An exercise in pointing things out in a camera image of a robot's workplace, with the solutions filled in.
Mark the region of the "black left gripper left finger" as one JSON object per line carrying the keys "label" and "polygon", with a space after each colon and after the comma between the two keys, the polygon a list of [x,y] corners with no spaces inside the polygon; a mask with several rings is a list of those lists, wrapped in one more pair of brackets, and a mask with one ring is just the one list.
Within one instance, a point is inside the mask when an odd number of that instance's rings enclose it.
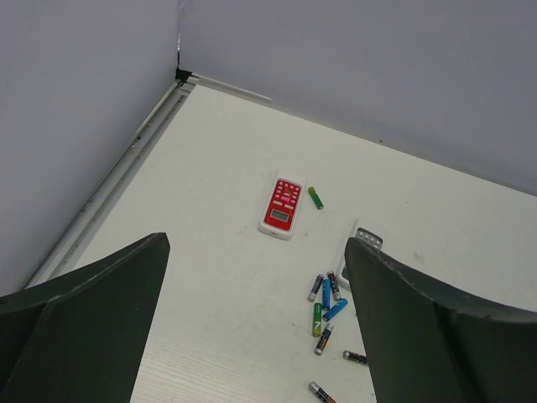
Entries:
{"label": "black left gripper left finger", "polygon": [[169,260],[152,233],[1,298],[3,402],[128,402]]}

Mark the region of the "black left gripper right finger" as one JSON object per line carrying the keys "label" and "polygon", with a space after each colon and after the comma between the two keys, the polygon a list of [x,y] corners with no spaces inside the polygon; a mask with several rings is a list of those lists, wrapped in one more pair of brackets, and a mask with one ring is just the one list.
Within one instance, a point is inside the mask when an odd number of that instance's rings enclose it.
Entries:
{"label": "black left gripper right finger", "polygon": [[347,255],[379,402],[534,402],[536,314],[472,295],[383,251]]}

